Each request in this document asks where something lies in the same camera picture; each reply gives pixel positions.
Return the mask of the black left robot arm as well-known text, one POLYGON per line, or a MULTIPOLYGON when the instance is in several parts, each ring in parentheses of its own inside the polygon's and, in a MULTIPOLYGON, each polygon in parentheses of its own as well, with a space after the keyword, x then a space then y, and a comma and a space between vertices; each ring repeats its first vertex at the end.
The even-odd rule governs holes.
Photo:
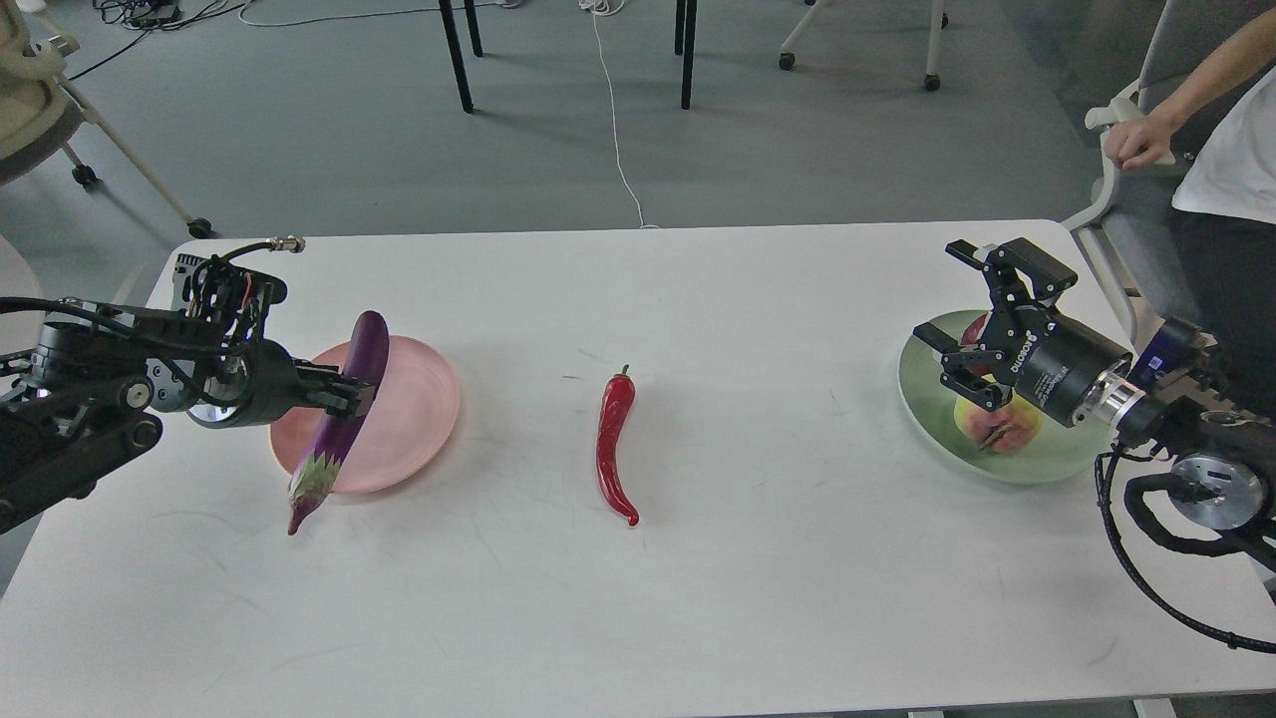
POLYGON ((32 349, 5 355, 3 529, 10 531, 154 449, 160 414, 205 429, 267 426, 296 408, 323 417, 290 482, 295 533, 332 492, 389 362, 380 312, 355 323, 342 365, 306 362, 267 339, 279 278, 237 264, 251 251, 302 251, 300 237, 223 255, 182 254, 171 309, 79 298, 3 298, 3 312, 43 312, 32 349))

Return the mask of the person's hand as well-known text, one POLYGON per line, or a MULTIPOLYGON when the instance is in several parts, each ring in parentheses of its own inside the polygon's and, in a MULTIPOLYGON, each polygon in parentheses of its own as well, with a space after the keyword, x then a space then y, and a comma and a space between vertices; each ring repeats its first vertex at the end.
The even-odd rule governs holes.
POLYGON ((1171 154, 1171 136, 1183 126, 1180 119, 1151 114, 1116 122, 1102 150, 1120 170, 1145 170, 1171 154))

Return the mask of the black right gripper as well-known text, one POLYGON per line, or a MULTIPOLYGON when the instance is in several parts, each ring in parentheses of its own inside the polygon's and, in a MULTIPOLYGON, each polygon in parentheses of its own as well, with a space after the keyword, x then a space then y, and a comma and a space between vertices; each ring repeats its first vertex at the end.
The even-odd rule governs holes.
POLYGON ((1091 388, 1128 371, 1131 349, 1062 315, 1058 298, 1079 275, 1026 237, 975 246, 957 238, 947 254, 983 275, 991 304, 983 346, 961 346, 928 321, 914 337, 939 355, 940 385, 986 412, 1008 404, 1008 386, 1063 427, 1088 414, 1091 388))

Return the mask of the person's forearm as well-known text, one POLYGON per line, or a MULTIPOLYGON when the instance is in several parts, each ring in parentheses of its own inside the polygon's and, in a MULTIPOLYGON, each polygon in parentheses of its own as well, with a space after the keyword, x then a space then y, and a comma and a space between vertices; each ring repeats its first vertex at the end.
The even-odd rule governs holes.
POLYGON ((1189 119, 1254 77, 1275 59, 1275 9, 1261 13, 1228 37, 1199 62, 1185 82, 1162 99, 1154 116, 1179 131, 1189 119))

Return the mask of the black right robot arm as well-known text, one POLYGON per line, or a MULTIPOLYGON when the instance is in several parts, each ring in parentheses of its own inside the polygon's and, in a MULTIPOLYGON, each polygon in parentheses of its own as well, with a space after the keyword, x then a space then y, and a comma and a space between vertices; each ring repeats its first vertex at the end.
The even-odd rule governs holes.
POLYGON ((1116 528, 1111 501, 1120 460, 1139 448, 1166 454, 1166 471, 1125 481, 1122 504, 1148 539, 1176 553, 1245 553, 1273 568, 1273 422, 1220 395, 1217 346, 1191 321, 1162 321, 1131 353, 1057 309, 1079 278, 1027 238, 979 247, 948 242, 952 258, 977 270, 991 304, 975 344, 933 323, 914 335, 935 349, 939 383, 983 409, 1016 397, 1063 427, 1085 420, 1114 431, 1094 463, 1099 510, 1111 548, 1131 582, 1168 616, 1233 649, 1273 653, 1272 641, 1199 622, 1168 604, 1145 582, 1116 528))

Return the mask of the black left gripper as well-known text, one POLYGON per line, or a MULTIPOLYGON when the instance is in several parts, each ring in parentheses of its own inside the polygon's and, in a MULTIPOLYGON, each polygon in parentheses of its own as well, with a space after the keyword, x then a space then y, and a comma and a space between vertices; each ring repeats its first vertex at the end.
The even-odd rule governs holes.
POLYGON ((338 365, 296 363, 276 341, 262 341, 235 372, 214 377, 214 429, 264 426, 295 406, 322 409, 338 420, 362 420, 378 395, 378 385, 341 385, 348 377, 338 365), (327 385, 308 392, 304 385, 327 385))

